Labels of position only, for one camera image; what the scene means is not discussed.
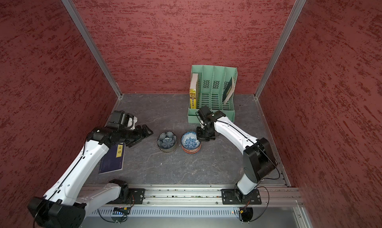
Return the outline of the right corner aluminium post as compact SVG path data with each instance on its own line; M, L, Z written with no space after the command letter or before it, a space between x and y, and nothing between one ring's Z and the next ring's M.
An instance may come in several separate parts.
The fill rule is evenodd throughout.
M279 56L281 55L281 52L294 28L294 25L295 23L297 22L297 19L305 5L307 0L296 0L292 9L291 9L291 12L287 18L287 21L284 25L284 28L282 30L282 33L278 39L278 42L276 44L276 47L274 49L274 52L272 53L272 56L267 64L267 67L265 69L265 72L259 82L259 85L256 89L256 92L255 92L255 99L256 100L259 100L260 99L260 96L261 96L261 93L266 85L266 82L268 81L271 73L272 73L272 70L274 68L274 66L276 65L277 63L277 60L279 58Z

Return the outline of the left corner aluminium post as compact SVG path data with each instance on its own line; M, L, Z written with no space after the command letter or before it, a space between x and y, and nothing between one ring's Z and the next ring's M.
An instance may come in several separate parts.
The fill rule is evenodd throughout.
M82 38L84 39L85 43L87 44L89 50L91 51L93 57L95 58L96 62L98 63L99 67L101 68L103 74L105 75L107 81L109 82L110 86L112 87L113 91L115 92L117 98L120 100L123 93L121 89L119 88L116 80L114 79L111 71L109 70L105 60L103 59L96 43L94 42L92 36L90 35L90 32L88 31L83 19L81 18L78 10L76 9L74 3L72 0L61 0L63 3L65 9L69 13L72 21L74 22L75 26L77 27L78 31L80 32Z

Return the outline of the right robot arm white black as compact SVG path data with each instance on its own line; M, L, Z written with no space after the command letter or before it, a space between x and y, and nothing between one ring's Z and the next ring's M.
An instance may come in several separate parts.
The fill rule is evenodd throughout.
M273 170L278 173L275 179L280 178L281 173L267 139L246 133L222 111L212 112L208 107L203 107L196 112L196 116L200 122L197 127L199 141L215 140L216 135L220 134L241 152L244 174L235 185L236 194L241 199L251 194L263 180L271 180L268 175Z

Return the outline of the dark petal pattern bowl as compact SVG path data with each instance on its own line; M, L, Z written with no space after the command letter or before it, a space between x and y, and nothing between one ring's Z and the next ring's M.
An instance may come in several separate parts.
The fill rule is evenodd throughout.
M177 136L171 131L160 134L157 139L157 145L160 149L169 150L176 146L176 144Z

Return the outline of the green plastic file organizer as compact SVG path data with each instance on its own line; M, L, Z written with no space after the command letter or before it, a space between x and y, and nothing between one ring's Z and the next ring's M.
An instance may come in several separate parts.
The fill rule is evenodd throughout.
M191 109L189 103L188 123L199 122L196 112L203 106L208 106L213 112L217 110L222 111L231 121L235 121L235 109L233 103L234 94L225 105L222 103L222 97L231 77L234 77L235 83L237 82L237 68L193 65L191 76L193 73L199 74L198 107L196 109Z

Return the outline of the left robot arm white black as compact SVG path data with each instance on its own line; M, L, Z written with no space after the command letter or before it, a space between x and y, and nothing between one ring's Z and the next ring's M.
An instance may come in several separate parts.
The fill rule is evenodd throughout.
M42 197L33 197L27 206L33 216L32 226L42 228L78 228L85 217L103 205L118 201L130 202L128 184L113 179L85 198L78 195L98 162L114 145L132 147L151 136L147 125L135 129L96 127L87 136L84 146L58 181Z

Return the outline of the purple book yellow label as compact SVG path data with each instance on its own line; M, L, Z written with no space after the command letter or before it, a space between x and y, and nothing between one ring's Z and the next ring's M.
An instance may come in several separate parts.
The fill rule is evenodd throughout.
M119 143L112 146L101 159L98 173L104 174L123 169L125 144Z

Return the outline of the red patterned bowl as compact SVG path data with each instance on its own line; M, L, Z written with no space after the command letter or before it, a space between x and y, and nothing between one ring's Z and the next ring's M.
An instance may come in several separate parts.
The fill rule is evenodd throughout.
M185 153L187 153L187 154L195 154L195 153L197 153L197 152L200 151L201 147L202 147L202 145L200 144L200 145L199 145L198 147L196 147L196 148L189 149L189 148L185 148L185 147L182 145L182 149L183 149L183 151L184 151Z

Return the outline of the pink striped bowl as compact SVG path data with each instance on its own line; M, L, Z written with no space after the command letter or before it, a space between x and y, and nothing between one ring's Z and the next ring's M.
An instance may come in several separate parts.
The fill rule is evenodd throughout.
M177 144L175 143L174 145L170 146L169 148L163 148L162 146L158 146L158 147L162 152L169 153L169 152L174 151L177 148Z

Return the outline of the yellow white book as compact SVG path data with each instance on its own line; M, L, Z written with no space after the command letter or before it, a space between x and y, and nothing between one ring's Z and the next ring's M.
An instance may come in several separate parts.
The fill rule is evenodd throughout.
M199 74L193 73L191 76L191 83L189 88L191 109L196 109L198 107L198 89L199 89Z

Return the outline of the blue floral bowl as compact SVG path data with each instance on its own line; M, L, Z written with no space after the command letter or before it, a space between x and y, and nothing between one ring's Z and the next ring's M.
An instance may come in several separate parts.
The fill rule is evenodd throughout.
M195 131L188 131L182 135L181 145L186 150L195 150L200 147L201 142L198 140Z

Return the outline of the dark green book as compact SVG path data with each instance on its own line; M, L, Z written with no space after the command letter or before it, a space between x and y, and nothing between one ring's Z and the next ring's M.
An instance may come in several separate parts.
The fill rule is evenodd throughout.
M222 97L222 103L225 105L228 103L232 95L234 94L235 90L235 79L234 77L231 77L230 81L228 82Z

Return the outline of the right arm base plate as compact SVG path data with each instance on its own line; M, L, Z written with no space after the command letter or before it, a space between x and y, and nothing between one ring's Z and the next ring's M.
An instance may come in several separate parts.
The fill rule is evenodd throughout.
M238 188L221 189L222 203L224 205L261 205L261 197L258 189L253 189L244 195Z

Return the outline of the aluminium rail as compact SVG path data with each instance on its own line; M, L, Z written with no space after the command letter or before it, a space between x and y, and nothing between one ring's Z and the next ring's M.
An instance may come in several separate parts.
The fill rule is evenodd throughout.
M142 205L146 207L221 207L245 205L224 205L221 189L234 189L233 185L129 185L128 188L146 190ZM261 205L252 207L304 207L305 203L298 188L276 185L257 187Z

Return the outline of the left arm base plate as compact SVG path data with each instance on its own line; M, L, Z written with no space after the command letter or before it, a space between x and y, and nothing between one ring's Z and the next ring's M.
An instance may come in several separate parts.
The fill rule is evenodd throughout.
M121 191L120 203L133 205L142 205L146 190L143 188L126 188Z

